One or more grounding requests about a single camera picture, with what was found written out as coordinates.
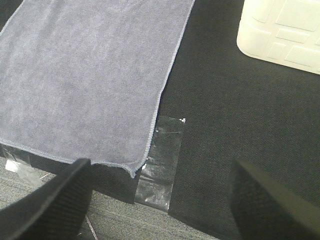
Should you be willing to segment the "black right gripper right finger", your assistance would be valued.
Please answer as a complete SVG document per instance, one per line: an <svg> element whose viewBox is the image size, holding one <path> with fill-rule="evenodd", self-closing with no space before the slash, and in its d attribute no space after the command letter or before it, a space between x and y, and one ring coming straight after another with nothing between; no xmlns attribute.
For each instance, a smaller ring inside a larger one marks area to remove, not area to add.
<svg viewBox="0 0 320 240"><path fill-rule="evenodd" d="M235 160L229 205L243 240L318 240L320 209L256 165Z"/></svg>

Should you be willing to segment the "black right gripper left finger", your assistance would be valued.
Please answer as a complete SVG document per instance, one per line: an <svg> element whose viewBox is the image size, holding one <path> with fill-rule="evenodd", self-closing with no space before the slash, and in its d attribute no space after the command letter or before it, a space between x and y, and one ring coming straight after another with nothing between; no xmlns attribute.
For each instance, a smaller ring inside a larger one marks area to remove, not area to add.
<svg viewBox="0 0 320 240"><path fill-rule="evenodd" d="M2 240L75 240L93 192L91 161L81 158L0 211Z"/></svg>

